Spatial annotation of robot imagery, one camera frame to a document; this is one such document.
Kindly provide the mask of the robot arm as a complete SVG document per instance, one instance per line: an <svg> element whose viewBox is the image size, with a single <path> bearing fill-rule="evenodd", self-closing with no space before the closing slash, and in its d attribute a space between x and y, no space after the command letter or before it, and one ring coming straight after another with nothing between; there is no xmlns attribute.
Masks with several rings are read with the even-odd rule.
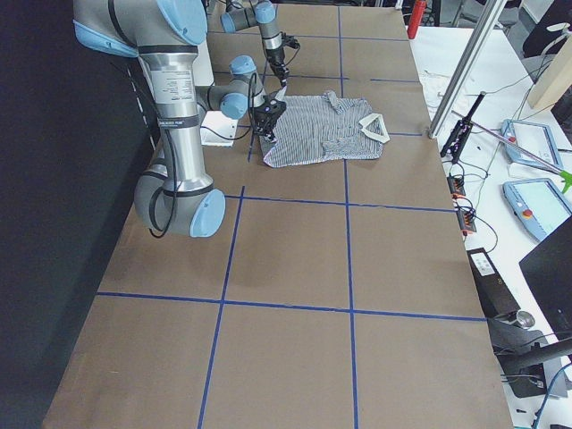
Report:
<svg viewBox="0 0 572 429"><path fill-rule="evenodd" d="M281 84L273 93L265 91L248 55L231 61L228 85L196 85L193 65L207 35L206 7L200 1L76 1L73 12L83 46L138 58L147 71L162 146L136 186L134 205L141 221L157 238L214 235L226 203L206 173L201 125L208 111L233 120L247 115L254 134L275 140L290 75L283 49L297 42L279 29L273 4L259 1L221 16L227 32L259 28L265 58Z"/></svg>
<svg viewBox="0 0 572 429"><path fill-rule="evenodd" d="M287 86L290 70L284 53L286 35L279 30L276 9L270 1L258 1L255 5L225 12L221 15L220 22L226 33L258 27L266 61L281 87Z"/></svg>

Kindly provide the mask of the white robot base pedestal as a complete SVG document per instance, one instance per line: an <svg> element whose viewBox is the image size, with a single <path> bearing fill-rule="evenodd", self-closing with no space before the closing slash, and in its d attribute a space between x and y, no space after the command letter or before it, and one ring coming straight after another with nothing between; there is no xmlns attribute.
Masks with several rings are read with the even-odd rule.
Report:
<svg viewBox="0 0 572 429"><path fill-rule="evenodd" d="M196 87L210 87L215 83L207 42L198 46L198 57L193 62L193 79ZM203 146L231 147L235 139L238 122L229 119L219 111L208 111L204 101L198 101L201 119L201 140Z"/></svg>

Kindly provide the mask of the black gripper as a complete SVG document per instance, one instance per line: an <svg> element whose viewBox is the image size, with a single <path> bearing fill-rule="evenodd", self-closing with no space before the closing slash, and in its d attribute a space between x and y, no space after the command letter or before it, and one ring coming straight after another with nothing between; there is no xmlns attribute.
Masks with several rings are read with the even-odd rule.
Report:
<svg viewBox="0 0 572 429"><path fill-rule="evenodd" d="M286 79L289 76L289 68L285 62L285 53L282 47L265 50L266 61L269 63L275 77L278 77L280 86L286 86Z"/></svg>
<svg viewBox="0 0 572 429"><path fill-rule="evenodd" d="M285 111L284 101L266 98L263 104L254 108L254 133L258 137L265 137L269 143L276 143L273 130Z"/></svg>

